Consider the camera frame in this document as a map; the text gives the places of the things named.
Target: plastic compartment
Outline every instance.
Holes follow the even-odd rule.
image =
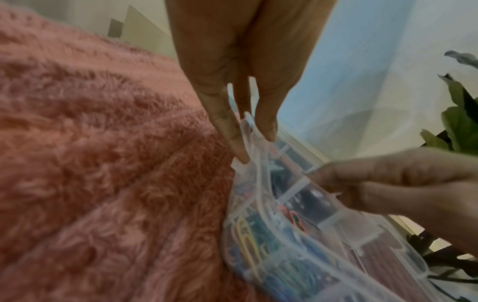
[[[221,242],[231,270],[277,301],[437,302],[423,259],[381,216],[344,208],[253,125]]]

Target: fuzzy pink fabric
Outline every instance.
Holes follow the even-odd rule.
[[[0,301],[257,301],[232,155],[170,59],[0,7]]]

